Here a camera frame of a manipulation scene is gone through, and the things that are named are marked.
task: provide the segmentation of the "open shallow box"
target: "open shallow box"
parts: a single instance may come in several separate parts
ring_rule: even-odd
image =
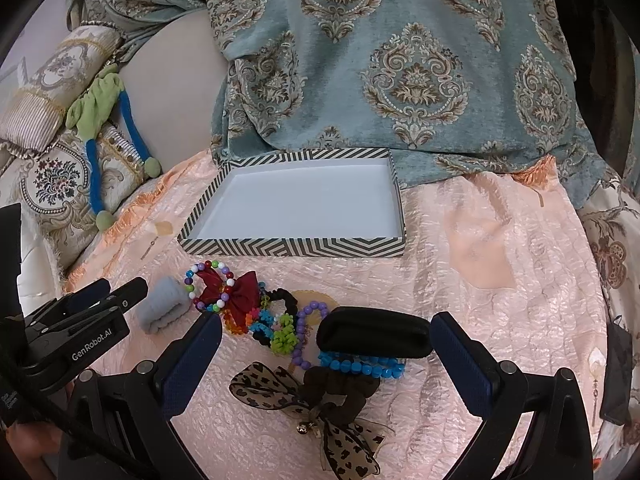
[[[401,256],[389,150],[272,153],[224,162],[178,235],[189,254]]]

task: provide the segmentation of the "leopard print bow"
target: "leopard print bow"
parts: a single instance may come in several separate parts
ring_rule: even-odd
[[[338,480],[360,480],[380,473],[376,451],[385,439],[388,428],[357,418],[350,424],[336,426],[313,408],[299,393],[300,384],[284,368],[273,372],[262,363],[253,362],[229,384],[232,395],[259,410],[289,408],[306,422],[298,432],[319,431],[321,437],[322,468],[329,465]]]

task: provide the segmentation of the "brown scrunchie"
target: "brown scrunchie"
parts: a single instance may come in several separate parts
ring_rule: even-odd
[[[328,402],[321,407],[322,414],[328,420],[336,426],[345,426],[355,420],[379,386],[379,378],[343,374],[331,368],[314,366],[305,372],[304,383],[298,392],[310,406],[320,404],[325,393],[346,396],[341,406]]]

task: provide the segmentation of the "pink bedspread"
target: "pink bedspread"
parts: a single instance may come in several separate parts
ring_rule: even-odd
[[[529,187],[511,176],[481,173],[403,190],[408,243],[402,258],[225,256],[225,263],[234,272],[255,269],[270,287],[315,290],[338,304],[427,318],[449,310],[497,360],[540,374],[572,368],[595,442],[606,356],[604,302],[583,228],[554,168],[551,161],[520,177]],[[151,286],[166,274],[181,276],[200,258],[185,254],[175,236],[215,174],[203,152],[162,177],[155,191],[122,212],[70,275],[68,290],[101,276],[112,288],[135,276]],[[154,336],[135,325],[132,312],[127,316],[129,337],[95,363],[103,373],[157,358],[196,312]],[[287,364],[250,336],[225,334],[187,411],[174,418],[184,442],[215,479],[332,478],[321,469],[313,436],[297,434],[284,413],[260,412],[229,393],[229,379],[254,360]],[[395,431],[378,455],[380,479],[442,478],[479,425],[434,353],[409,361],[401,380],[383,381],[362,416]],[[523,417],[502,466],[515,458],[528,421]]]

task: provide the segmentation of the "metal bolt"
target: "metal bolt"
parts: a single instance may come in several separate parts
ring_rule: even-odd
[[[85,383],[87,381],[90,381],[93,376],[94,376],[94,371],[89,370],[89,368],[87,368],[86,370],[82,370],[80,372],[80,375],[78,375],[78,380],[81,383]]]
[[[515,365],[515,363],[512,363],[511,361],[500,362],[500,370],[502,370],[506,374],[509,374],[509,375],[514,374],[516,373],[517,369],[518,367]]]
[[[574,380],[574,373],[571,370],[569,370],[569,368],[562,368],[560,370],[560,375],[562,375],[562,377],[564,377],[567,381]]]
[[[142,375],[148,374],[153,369],[154,369],[153,361],[140,361],[136,366],[136,371]]]

